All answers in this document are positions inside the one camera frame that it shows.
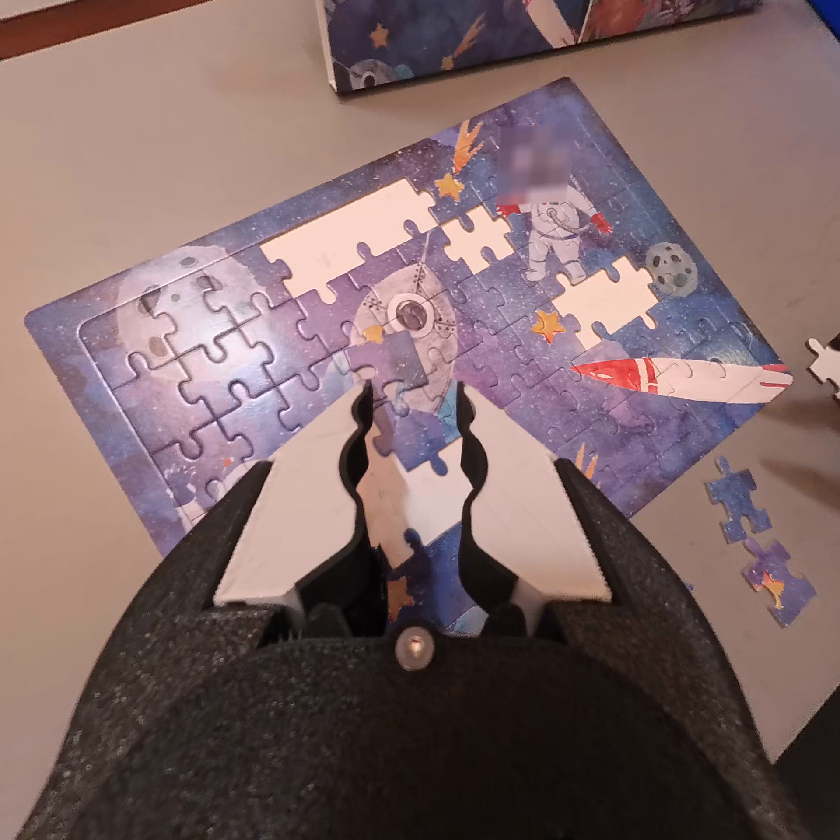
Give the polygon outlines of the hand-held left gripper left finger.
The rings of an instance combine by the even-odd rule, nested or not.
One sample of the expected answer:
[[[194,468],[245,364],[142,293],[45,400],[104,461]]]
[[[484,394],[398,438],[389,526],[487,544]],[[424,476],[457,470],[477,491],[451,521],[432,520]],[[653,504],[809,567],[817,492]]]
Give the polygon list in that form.
[[[375,622],[375,551],[358,491],[372,421],[371,383],[353,385],[269,458],[215,606],[279,606],[302,624],[330,604],[349,624]]]

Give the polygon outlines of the beige desk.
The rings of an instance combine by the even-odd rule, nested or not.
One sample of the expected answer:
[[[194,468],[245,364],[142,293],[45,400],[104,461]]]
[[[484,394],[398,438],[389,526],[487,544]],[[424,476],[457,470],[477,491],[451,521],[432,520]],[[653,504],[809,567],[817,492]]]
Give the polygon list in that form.
[[[634,521],[679,573],[776,757],[838,682],[838,43],[802,2],[339,99],[313,2],[212,2],[2,62],[2,838],[160,559],[25,314],[570,77],[793,370],[720,447],[817,590],[789,628],[741,577],[703,458]]]

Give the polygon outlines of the space print puzzle box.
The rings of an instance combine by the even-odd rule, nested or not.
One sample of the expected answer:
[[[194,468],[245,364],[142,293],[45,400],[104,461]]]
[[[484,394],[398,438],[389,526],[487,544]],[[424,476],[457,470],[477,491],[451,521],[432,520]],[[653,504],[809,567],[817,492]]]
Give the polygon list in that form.
[[[753,11],[757,1],[316,1],[339,95]]]

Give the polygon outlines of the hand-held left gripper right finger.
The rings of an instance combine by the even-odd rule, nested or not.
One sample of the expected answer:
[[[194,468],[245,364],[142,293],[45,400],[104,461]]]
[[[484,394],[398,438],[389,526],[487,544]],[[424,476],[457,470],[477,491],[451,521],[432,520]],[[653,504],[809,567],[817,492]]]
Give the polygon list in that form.
[[[557,459],[475,387],[458,383],[460,468],[470,491],[458,546],[458,576],[487,614],[485,632],[539,629],[554,602],[612,601]]]

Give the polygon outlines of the space jigsaw puzzle board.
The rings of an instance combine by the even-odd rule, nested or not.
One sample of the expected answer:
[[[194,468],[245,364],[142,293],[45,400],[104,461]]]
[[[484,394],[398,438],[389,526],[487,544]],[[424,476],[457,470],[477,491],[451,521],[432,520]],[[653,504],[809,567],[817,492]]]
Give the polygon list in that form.
[[[162,554],[409,331],[360,491],[392,617],[472,634],[459,382],[628,517],[792,374],[571,80],[503,103],[30,312]]]

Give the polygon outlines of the blue jigsaw piece orange mark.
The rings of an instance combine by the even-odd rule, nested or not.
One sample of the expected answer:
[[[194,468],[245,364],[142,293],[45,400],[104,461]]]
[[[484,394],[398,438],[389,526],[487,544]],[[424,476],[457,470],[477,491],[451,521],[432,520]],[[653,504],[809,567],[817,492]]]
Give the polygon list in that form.
[[[779,541],[763,547],[756,539],[747,538],[743,545],[752,562],[742,570],[742,577],[756,592],[770,593],[773,603],[769,612],[781,627],[789,627],[816,598],[815,588],[807,578],[790,571],[791,556]]]

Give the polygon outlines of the blue jigsaw puzzle piece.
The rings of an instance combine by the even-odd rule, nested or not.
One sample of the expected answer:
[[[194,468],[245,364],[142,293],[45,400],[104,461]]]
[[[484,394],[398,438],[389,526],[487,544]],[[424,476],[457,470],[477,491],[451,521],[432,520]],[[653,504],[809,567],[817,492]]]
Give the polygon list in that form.
[[[821,384],[831,384],[834,389],[834,399],[839,402],[839,334],[827,345],[822,345],[815,338],[809,338],[805,346],[814,354],[814,360],[807,370]]]
[[[717,457],[716,466],[720,476],[708,481],[705,487],[710,502],[722,505],[728,515],[727,520],[721,524],[726,543],[741,542],[748,537],[742,524],[743,519],[748,521],[752,533],[770,530],[770,515],[766,510],[756,507],[752,501],[752,493],[757,488],[752,472],[749,469],[733,471],[724,456]]]

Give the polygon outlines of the blue jigsaw piece orange corner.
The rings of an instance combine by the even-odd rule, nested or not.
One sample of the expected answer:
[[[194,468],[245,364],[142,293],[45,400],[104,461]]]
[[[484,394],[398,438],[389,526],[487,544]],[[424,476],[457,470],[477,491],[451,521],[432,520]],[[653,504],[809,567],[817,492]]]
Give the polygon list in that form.
[[[386,332],[382,325],[369,327],[362,332],[362,342],[346,350],[350,370],[359,373],[372,368],[370,379],[374,404],[387,397],[385,387],[401,383],[405,390],[427,384],[427,374],[409,331]]]

